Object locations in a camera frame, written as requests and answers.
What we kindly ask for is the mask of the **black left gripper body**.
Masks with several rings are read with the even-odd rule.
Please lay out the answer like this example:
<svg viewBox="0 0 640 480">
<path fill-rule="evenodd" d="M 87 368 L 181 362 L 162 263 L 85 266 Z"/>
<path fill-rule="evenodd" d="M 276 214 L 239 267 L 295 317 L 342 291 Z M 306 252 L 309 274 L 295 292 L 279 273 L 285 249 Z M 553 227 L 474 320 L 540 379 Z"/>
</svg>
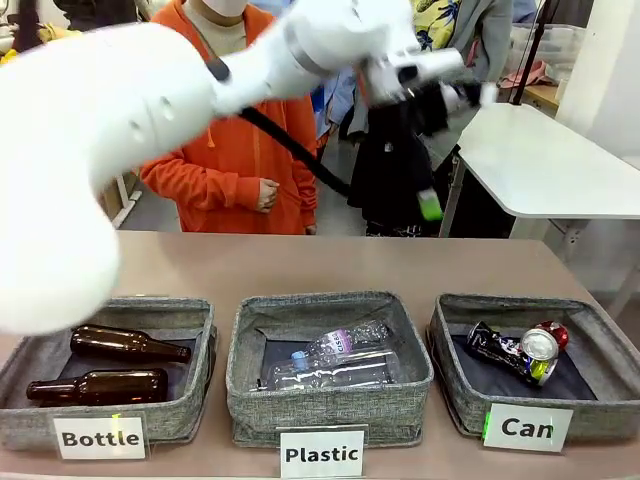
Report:
<svg viewBox="0 0 640 480">
<path fill-rule="evenodd" d="M 482 94 L 481 82 L 429 82 L 401 105 L 400 145 L 414 191 L 433 187 L 433 171 L 454 152 Z"/>
</svg>

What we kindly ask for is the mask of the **person's right hand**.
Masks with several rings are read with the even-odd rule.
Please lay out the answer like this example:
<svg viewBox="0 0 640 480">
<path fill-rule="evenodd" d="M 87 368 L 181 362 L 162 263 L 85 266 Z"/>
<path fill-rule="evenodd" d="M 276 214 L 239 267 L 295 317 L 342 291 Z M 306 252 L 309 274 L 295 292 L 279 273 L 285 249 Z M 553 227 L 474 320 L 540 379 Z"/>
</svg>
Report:
<svg viewBox="0 0 640 480">
<path fill-rule="evenodd" d="M 259 179 L 259 196 L 256 204 L 256 211 L 260 213 L 269 213 L 274 207 L 279 184 L 273 180 L 260 178 Z"/>
</svg>

